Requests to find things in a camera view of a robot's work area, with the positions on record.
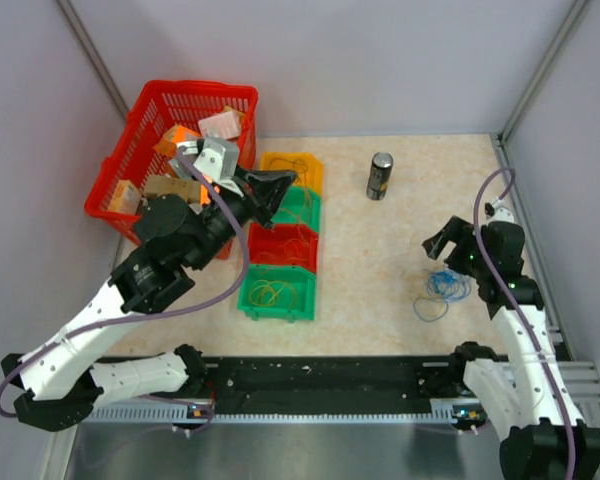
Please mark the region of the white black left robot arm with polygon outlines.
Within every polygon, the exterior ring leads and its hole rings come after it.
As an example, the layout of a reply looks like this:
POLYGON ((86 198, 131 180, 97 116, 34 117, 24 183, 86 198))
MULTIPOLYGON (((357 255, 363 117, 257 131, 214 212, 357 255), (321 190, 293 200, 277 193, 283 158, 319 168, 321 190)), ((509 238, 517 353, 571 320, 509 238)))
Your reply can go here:
POLYGON ((188 270, 204 269, 232 238, 243 240, 246 223, 271 227, 296 178, 290 170, 238 168, 239 190, 220 188, 200 212, 174 194, 149 201, 133 227, 140 245, 94 298, 38 349, 2 360, 4 382, 23 391, 12 417, 58 432, 115 402, 149 396, 176 402, 200 394, 208 370, 190 345, 119 362, 104 355, 137 324, 173 316, 170 305, 195 285, 188 270))

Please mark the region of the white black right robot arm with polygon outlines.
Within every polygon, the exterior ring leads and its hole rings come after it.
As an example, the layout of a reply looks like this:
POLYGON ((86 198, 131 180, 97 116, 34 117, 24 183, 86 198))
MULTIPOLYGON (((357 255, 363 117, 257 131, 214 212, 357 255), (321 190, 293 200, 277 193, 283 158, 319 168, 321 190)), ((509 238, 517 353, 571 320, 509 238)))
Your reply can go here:
POLYGON ((592 479, 600 467, 600 428, 590 427, 572 399, 549 338, 545 303, 536 281, 523 274, 525 234, 511 215, 475 228, 454 216, 423 243, 436 259, 476 280, 499 331, 508 361, 476 342, 458 346, 446 380, 456 394, 474 394, 499 441, 507 479, 592 479))

